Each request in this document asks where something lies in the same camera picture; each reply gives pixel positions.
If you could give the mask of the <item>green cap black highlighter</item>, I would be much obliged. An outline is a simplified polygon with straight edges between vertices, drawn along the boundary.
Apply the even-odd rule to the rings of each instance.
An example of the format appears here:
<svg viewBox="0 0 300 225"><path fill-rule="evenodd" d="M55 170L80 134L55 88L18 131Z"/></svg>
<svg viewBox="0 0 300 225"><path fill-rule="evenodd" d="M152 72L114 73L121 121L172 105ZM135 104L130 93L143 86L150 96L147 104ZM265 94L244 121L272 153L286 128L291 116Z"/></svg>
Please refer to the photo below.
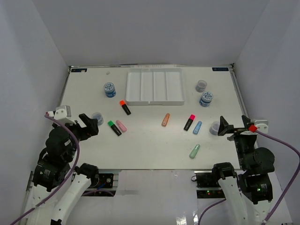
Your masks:
<svg viewBox="0 0 300 225"><path fill-rule="evenodd" d="M118 129L118 127L110 120L108 121L108 126L114 131L117 136L120 136L122 132Z"/></svg>

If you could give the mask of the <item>clear paperclip jar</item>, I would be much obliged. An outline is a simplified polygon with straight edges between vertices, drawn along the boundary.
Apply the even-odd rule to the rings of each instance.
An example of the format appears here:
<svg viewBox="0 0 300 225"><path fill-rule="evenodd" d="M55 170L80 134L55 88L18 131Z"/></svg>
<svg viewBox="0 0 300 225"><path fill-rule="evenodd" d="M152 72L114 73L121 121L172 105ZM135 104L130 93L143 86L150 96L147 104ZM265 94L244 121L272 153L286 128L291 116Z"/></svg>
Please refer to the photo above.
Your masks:
<svg viewBox="0 0 300 225"><path fill-rule="evenodd" d="M91 116L93 119L97 119L97 125L101 126L104 123L104 119L101 113L95 112Z"/></svg>
<svg viewBox="0 0 300 225"><path fill-rule="evenodd" d="M211 127L209 128L209 132L212 135L218 135L219 126L220 126L220 122L219 121L214 121L211 124Z"/></svg>
<svg viewBox="0 0 300 225"><path fill-rule="evenodd" d="M207 82L205 80L199 80L195 87L195 90L199 93L204 92L207 87Z"/></svg>

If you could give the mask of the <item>pink cap black highlighter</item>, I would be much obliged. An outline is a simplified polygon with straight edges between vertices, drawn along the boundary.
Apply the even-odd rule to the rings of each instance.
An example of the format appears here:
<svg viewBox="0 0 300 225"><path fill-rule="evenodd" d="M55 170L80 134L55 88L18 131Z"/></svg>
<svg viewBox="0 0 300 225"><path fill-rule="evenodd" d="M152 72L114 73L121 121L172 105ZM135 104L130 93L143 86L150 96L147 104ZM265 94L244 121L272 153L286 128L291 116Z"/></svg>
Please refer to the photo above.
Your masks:
<svg viewBox="0 0 300 225"><path fill-rule="evenodd" d="M191 114L190 117L189 117L189 119L187 120L185 126L184 126L184 130L185 131L189 130L190 126L192 125L192 123L194 121L194 119L195 119L195 115Z"/></svg>

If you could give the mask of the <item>orange cap black highlighter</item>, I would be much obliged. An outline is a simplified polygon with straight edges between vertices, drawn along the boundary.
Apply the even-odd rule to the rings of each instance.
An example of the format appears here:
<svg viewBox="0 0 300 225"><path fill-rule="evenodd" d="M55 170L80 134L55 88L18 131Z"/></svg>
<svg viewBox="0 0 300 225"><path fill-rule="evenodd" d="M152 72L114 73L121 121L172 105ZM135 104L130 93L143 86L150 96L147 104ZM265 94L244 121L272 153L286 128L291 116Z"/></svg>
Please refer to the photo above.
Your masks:
<svg viewBox="0 0 300 225"><path fill-rule="evenodd" d="M124 100L121 100L121 101L120 101L120 105L121 105L121 107L123 108L123 110L125 111L125 113L126 113L127 115L130 115L130 114L131 114L131 111L130 111L130 109L128 108L128 106L127 106L127 104L125 103Z"/></svg>

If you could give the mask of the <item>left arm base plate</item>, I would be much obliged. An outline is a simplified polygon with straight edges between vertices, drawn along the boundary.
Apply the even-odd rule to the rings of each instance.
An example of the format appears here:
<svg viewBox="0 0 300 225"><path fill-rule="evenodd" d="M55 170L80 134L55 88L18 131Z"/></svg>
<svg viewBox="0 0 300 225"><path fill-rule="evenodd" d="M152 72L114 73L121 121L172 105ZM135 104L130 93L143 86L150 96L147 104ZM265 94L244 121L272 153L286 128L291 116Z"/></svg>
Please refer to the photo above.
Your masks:
<svg viewBox="0 0 300 225"><path fill-rule="evenodd" d="M97 189L101 188L113 188L114 174L113 173L99 173Z"/></svg>

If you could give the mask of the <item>white compartment tray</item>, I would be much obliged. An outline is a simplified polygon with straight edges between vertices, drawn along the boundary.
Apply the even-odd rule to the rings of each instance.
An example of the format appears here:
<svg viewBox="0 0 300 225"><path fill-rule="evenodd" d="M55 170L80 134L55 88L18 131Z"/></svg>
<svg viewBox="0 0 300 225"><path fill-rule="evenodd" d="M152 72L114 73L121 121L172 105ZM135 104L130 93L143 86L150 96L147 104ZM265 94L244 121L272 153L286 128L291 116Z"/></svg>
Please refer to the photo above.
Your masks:
<svg viewBox="0 0 300 225"><path fill-rule="evenodd" d="M127 74L128 105L184 105L180 68L133 68Z"/></svg>

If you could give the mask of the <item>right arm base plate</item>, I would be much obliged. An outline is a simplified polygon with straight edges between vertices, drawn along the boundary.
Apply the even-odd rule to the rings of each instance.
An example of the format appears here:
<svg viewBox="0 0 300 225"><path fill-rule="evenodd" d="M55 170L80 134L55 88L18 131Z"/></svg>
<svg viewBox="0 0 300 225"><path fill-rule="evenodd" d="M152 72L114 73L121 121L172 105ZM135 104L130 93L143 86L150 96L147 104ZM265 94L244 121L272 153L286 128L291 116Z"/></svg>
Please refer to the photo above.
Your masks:
<svg viewBox="0 0 300 225"><path fill-rule="evenodd" d="M211 172L196 173L191 177L191 181L196 184L198 199L221 199L225 197L223 190L214 180Z"/></svg>

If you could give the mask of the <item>pastel blue mini highlighter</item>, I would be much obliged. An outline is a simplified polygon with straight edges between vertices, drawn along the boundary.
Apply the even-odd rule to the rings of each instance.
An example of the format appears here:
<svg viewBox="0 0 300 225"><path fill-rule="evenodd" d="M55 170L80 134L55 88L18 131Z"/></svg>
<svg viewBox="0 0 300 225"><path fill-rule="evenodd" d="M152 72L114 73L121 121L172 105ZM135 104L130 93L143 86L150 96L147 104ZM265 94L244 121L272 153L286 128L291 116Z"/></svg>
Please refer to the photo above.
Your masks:
<svg viewBox="0 0 300 225"><path fill-rule="evenodd" d="M201 126L202 126L202 122L198 121L198 123L196 124L196 126L195 126L195 128L193 130L193 134L194 135L197 135L199 133Z"/></svg>

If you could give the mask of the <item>pastel pink mini highlighter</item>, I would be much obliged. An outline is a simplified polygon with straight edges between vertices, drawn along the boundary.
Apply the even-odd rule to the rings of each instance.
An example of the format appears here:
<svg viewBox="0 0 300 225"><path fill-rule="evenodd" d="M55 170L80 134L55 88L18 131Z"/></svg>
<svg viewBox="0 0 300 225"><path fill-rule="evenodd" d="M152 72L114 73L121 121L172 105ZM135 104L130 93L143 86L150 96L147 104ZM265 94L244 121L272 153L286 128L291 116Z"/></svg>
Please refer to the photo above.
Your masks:
<svg viewBox="0 0 300 225"><path fill-rule="evenodd" d="M123 123L120 120L116 120L116 124L121 132L124 133L127 131L127 128L123 125Z"/></svg>

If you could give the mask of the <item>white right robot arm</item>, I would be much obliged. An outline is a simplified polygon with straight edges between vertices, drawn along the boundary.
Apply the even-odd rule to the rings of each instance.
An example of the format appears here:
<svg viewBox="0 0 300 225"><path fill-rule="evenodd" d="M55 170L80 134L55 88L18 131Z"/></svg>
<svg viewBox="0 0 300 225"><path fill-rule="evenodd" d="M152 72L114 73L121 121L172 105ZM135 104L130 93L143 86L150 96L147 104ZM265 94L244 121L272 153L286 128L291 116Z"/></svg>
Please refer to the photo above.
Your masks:
<svg viewBox="0 0 300 225"><path fill-rule="evenodd" d="M220 116L218 136L229 135L235 143L242 174L237 174L229 162L215 164L212 183L221 187L230 205L235 224L261 225L266 223L273 200L273 188L269 173L275 171L274 154L265 147L256 148L256 127L245 115L243 127L230 125Z"/></svg>

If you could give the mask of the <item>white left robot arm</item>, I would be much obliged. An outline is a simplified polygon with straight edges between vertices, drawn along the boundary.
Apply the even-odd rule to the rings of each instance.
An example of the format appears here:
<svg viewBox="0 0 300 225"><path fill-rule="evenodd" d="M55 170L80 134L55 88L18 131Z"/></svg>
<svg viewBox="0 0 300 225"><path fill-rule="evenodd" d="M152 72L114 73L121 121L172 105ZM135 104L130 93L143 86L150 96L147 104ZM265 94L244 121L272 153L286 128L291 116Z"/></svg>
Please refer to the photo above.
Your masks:
<svg viewBox="0 0 300 225"><path fill-rule="evenodd" d="M79 118L85 126L81 127L77 121L55 118L53 112L45 116L53 121L52 130L33 174L33 209L27 223L64 225L84 191L99 182L96 166L77 166L79 142L98 135L98 121L82 113Z"/></svg>

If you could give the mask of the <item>blue lidded tub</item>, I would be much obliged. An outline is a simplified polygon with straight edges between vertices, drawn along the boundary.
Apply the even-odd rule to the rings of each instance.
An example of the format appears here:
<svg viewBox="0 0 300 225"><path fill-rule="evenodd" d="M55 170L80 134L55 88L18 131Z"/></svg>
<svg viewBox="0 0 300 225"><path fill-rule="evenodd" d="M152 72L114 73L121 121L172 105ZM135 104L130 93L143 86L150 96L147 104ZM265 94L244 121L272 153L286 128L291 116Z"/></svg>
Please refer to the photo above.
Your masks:
<svg viewBox="0 0 300 225"><path fill-rule="evenodd" d="M108 98L112 98L116 95L115 86L112 82L107 82L104 84L104 91Z"/></svg>
<svg viewBox="0 0 300 225"><path fill-rule="evenodd" d="M199 104L202 107L208 107L213 100L213 94L209 91L205 91L202 93L202 96L199 100Z"/></svg>

